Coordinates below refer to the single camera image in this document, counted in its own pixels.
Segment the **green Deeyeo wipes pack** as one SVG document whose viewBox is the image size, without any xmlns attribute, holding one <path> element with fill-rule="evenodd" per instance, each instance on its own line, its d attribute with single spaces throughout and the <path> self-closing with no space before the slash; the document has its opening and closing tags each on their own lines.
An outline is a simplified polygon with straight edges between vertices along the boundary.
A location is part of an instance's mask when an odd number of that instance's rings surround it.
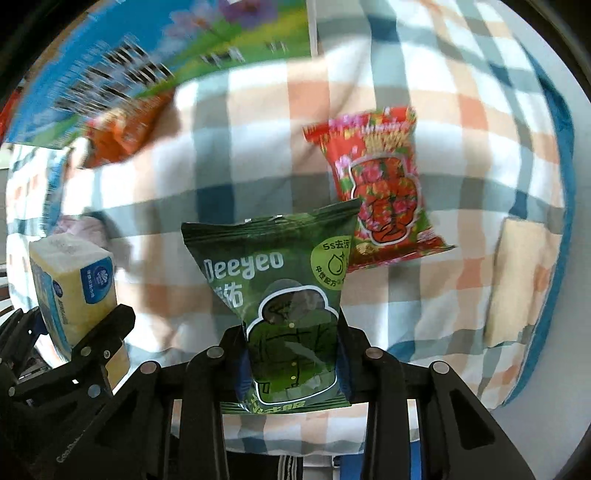
<svg viewBox="0 0 591 480">
<path fill-rule="evenodd" d="M 242 323 L 246 411 L 287 413 L 339 395 L 339 307 L 360 206 L 182 225 L 211 290 Z"/>
</svg>

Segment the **red floral wipes pack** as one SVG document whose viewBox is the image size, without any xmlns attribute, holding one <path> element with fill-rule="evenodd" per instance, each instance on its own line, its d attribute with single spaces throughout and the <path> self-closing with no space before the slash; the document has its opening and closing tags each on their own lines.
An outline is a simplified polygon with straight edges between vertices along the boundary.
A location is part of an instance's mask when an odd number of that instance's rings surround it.
<svg viewBox="0 0 591 480">
<path fill-rule="evenodd" d="M 426 210 L 416 162 L 416 110 L 411 106 L 342 115 L 303 128 L 332 169 L 344 201 L 359 198 L 349 270 L 414 260 L 454 247 Z"/>
</svg>

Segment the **yellow tissue pack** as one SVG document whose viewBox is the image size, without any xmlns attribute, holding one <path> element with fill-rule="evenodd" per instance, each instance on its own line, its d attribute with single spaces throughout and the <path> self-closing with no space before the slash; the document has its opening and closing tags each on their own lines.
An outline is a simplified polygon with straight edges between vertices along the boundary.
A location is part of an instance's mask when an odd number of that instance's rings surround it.
<svg viewBox="0 0 591 480">
<path fill-rule="evenodd" d="M 59 357 L 74 347 L 116 306 L 113 257 L 69 233 L 29 244 L 36 298 Z"/>
</svg>

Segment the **cardboard box with blue print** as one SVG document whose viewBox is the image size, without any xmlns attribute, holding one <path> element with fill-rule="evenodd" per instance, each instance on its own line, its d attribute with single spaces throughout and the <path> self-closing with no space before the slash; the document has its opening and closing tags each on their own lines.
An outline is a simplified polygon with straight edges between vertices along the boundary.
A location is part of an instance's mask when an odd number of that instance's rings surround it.
<svg viewBox="0 0 591 480">
<path fill-rule="evenodd" d="M 4 139 L 60 149 L 188 80 L 317 53 L 313 1 L 100 1 L 29 74 Z"/>
</svg>

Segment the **orange red snack pack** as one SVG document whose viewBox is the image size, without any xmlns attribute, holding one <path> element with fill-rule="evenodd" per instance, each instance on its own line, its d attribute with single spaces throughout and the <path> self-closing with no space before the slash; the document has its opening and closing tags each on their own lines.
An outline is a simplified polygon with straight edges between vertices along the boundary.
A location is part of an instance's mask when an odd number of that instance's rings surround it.
<svg viewBox="0 0 591 480">
<path fill-rule="evenodd" d="M 117 163 L 136 153 L 146 143 L 173 96 L 174 90 L 168 90 L 132 99 L 89 120 L 85 125 L 89 150 L 83 166 L 95 168 Z"/>
</svg>

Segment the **plaid checkered blanket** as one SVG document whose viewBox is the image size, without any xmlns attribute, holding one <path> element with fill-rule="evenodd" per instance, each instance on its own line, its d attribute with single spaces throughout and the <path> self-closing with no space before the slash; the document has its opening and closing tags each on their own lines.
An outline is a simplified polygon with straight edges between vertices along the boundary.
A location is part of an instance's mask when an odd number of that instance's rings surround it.
<svg viewBox="0 0 591 480">
<path fill-rule="evenodd" d="M 335 201 L 307 124 L 411 105 L 418 170 L 449 252 L 346 280 L 346 320 L 405 362 L 448 362 L 491 409 L 525 388 L 546 341 L 572 225 L 573 126 L 535 58 L 486 1 L 313 1 L 318 53 L 188 80 L 146 143 L 85 168 L 85 127 L 64 147 L 9 143 L 8 291 L 35 305 L 28 246 L 61 211 L 96 217 L 136 314 L 133 365 L 184 361 L 232 321 L 183 246 L 184 221 L 242 221 Z"/>
</svg>

